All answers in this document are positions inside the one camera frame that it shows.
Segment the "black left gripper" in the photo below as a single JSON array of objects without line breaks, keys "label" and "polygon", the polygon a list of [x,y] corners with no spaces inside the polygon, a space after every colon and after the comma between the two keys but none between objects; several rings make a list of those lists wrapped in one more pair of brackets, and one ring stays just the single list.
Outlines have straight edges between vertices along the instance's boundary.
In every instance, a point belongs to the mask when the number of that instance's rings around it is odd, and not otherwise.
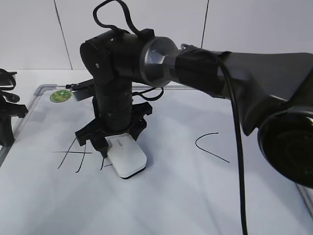
[{"label": "black left gripper", "polygon": [[28,113],[25,105],[7,102],[3,95],[0,95],[0,145],[11,146],[14,141],[11,117],[24,118]]}]

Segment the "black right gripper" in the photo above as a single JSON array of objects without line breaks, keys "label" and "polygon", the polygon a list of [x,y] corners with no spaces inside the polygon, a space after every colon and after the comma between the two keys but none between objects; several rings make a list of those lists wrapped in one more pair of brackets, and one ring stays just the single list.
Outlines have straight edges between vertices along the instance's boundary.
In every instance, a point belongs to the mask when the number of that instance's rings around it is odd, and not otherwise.
[{"label": "black right gripper", "polygon": [[144,116],[151,115],[153,108],[148,102],[122,105],[113,112],[100,113],[97,100],[92,99],[95,119],[75,132],[80,146],[90,140],[93,148],[107,158],[108,142],[105,137],[129,133],[137,141],[140,133],[147,127]]}]

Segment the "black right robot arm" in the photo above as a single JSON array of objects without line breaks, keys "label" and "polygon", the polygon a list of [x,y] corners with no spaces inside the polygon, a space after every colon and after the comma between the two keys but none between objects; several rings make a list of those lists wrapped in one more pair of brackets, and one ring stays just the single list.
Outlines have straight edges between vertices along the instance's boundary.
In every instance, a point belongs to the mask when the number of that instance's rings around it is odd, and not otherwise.
[{"label": "black right robot arm", "polygon": [[311,53],[255,54],[209,51],[193,45],[177,48],[152,30],[137,36],[112,30],[80,46],[92,75],[95,118],[76,132],[80,145],[91,141],[102,154],[106,137],[146,127],[148,103],[133,104],[134,82],[163,88],[175,82],[233,104],[236,130],[258,130],[268,163],[302,186],[313,186],[313,56]]}]

